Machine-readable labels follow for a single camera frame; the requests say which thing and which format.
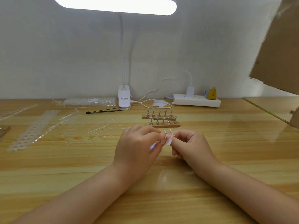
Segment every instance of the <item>left hand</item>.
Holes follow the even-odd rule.
[[[117,143],[112,166],[129,185],[134,184],[153,165],[163,147],[160,141],[164,138],[165,133],[152,126],[126,128]]]

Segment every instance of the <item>power socket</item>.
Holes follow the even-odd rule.
[[[209,100],[205,96],[194,95],[194,97],[187,97],[186,94],[174,94],[174,105],[194,105],[194,106],[206,106],[206,107],[219,107],[221,101],[219,99]]]

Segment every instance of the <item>hand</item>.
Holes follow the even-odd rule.
[[[184,159],[199,177],[204,177],[220,163],[201,132],[180,130],[174,132],[174,135],[170,144],[172,155]]]
[[[153,165],[163,146],[160,141],[164,138],[165,133],[152,126],[135,125],[124,130],[117,143],[112,165],[129,185],[143,177]],[[150,146],[155,142],[155,147],[150,151]]]

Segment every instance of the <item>glowing led light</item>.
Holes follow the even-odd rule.
[[[69,9],[171,15],[176,11],[172,0],[55,0]]]

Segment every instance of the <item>cardboard box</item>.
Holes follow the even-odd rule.
[[[249,76],[299,95],[299,0],[282,0]],[[289,124],[299,129],[299,108]]]

